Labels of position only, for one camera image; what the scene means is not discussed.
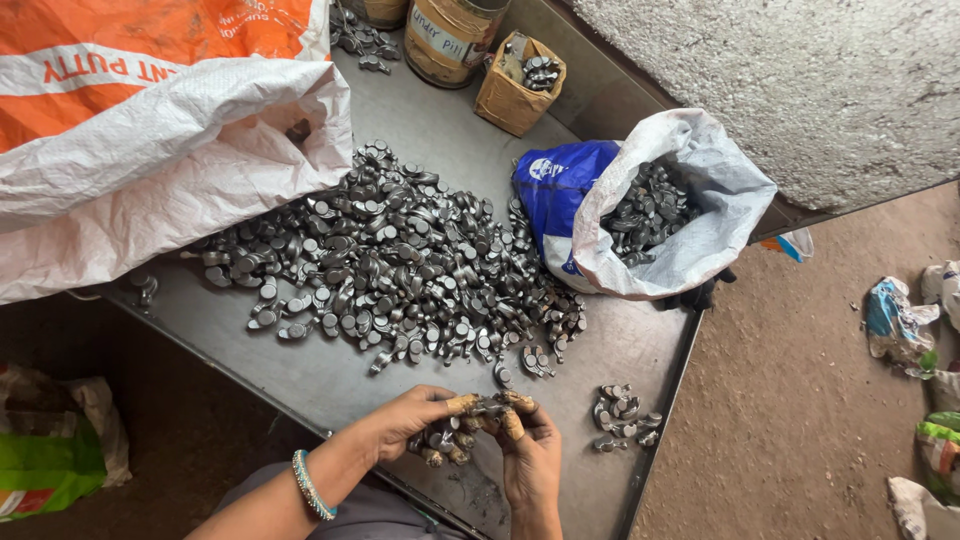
jar label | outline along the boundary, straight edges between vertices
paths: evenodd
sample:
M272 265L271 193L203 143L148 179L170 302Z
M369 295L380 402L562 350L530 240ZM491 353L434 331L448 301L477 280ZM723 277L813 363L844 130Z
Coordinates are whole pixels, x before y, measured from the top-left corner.
M467 57L467 53L470 51L470 46L473 45L473 43L452 36L449 32L426 18L426 15L420 11L416 2L410 11L409 25L414 29L417 36L420 36L421 39L430 45L430 48L453 61L463 62L464 58Z

steel work table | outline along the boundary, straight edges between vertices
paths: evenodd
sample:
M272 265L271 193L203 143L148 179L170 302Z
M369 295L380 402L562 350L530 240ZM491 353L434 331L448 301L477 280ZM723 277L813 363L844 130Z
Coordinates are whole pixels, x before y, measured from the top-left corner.
M549 148L577 138L549 114L524 137L500 131L472 112L479 79L466 89L429 86L401 62L393 75L361 71L356 58L337 49L335 61L350 84L354 138L388 142L403 161L422 163L453 189L490 197L495 217L507 221L512 159L532 148ZM398 362L376 377L368 375L378 348L361 353L352 341L314 332L299 342L280 342L272 331L247 331L256 289L221 289L204 278L196 260L176 254L146 265L160 283L147 310L134 303L125 279L97 287L99 292L167 335L204 362L243 384L281 411L322 436L339 430L418 383L458 393L498 390L492 365L474 359L444 368L425 356L420 365ZM284 282L280 298L290 298ZM522 344L506 363L516 390L540 401L564 435L560 515L568 538L627 538L658 447L596 454L591 443L601 434L590 410L601 384L629 382L643 411L660 411L663 426L679 387L700 316L682 309L659 311L651 303L587 296L588 329L572 342L557 377L538 380L519 367ZM301 314L297 321L309 318ZM413 500L445 513L475 537L509 538L509 506L502 495L502 460L488 436L478 437L467 466L426 467L408 454L378 474Z

wrist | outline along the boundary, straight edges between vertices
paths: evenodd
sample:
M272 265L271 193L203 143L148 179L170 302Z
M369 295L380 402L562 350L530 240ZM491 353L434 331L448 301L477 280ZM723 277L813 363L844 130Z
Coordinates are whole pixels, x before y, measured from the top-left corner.
M519 504L511 510L511 537L515 540L563 538L556 502Z
M338 454L348 461L343 464L345 467L361 468L366 472L377 463L379 436L358 422L337 431L320 446L323 447L339 449Z

pile of metal parts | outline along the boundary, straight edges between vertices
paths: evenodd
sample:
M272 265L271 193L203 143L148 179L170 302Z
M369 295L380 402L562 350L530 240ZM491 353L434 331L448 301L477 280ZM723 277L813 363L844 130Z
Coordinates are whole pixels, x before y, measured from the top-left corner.
M633 268L656 260L646 250L699 215L700 209L687 200L681 172L660 159L640 164L627 194L613 213L600 218L600 226L613 237L613 252Z
M407 452L423 457L430 467L443 465L444 457L454 465L469 462L469 451L476 444L474 434L477 431L494 434L510 423L507 415L513 416L514 424L519 422L515 409L516 412L530 413L535 406L532 398L510 390L490 398L467 394L447 403L452 416L430 424L407 439Z
M386 32L361 21L356 13L330 6L330 46L336 45L360 57L360 69L390 75L390 68L381 60L400 60L396 41Z
M393 361L420 363L422 354L449 366L477 353L499 360L496 379L509 385L506 348L534 339L544 323L563 362L587 328L584 299L541 266L520 201L511 202L505 227L493 221L490 200L450 193L439 175L401 165L382 140L357 148L353 167L339 187L203 238L180 256L199 258L218 286L259 290L251 331L277 327L283 339L342 333L364 351L382 342L372 375ZM281 300L278 280L301 292ZM302 313L309 320L278 324Z
M593 405L593 422L607 433L593 441L595 451L627 450L627 443L622 439L634 435L641 447L653 446L657 442L654 428L660 425L663 417L651 412L640 419L640 398L630 396L630 384L608 384L601 386L599 392L600 396Z
M515 55L522 61L520 55L514 50L512 43L507 43L503 48L504 55ZM523 87L534 91L549 92L553 85L560 78L560 63L550 57L531 57L523 63Z

bangle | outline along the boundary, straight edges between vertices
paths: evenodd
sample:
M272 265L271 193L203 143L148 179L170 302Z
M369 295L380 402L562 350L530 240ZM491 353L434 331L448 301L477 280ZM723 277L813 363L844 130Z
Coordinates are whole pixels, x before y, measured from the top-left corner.
M306 464L303 462L305 457L306 450L297 450L294 452L294 476L297 477L297 484L300 486L300 491L306 498L307 504L313 508L313 511L322 519L330 521L337 517L337 507L328 507L324 504L324 500L320 498L320 494L317 493L317 488L313 485L313 480L310 479L310 475L306 472Z

